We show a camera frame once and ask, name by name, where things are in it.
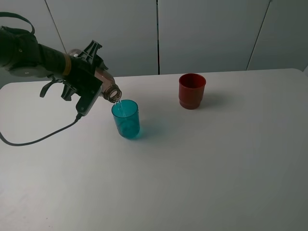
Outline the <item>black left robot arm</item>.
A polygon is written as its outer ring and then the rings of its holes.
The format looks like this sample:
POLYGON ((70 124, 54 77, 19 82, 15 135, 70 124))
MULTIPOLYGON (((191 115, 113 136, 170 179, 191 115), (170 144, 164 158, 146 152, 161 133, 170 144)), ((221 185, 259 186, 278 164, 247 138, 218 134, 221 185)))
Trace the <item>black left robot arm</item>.
POLYGON ((61 97, 70 101, 100 95, 102 82, 93 64, 39 44, 36 37, 23 29, 0 28, 0 66, 16 77, 47 77, 51 83, 63 83, 61 97))

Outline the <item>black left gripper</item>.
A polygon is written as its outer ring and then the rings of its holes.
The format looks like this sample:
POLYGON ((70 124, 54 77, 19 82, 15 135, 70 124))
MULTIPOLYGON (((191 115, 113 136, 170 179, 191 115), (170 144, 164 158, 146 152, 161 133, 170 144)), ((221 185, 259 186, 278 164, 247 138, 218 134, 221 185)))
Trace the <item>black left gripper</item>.
POLYGON ((65 101, 72 101, 74 94, 81 96, 91 86, 102 83, 100 96, 108 89, 108 68, 103 59, 97 54, 102 45, 92 40, 90 44, 78 53, 70 53, 72 62, 71 71, 65 77, 61 97, 65 101))

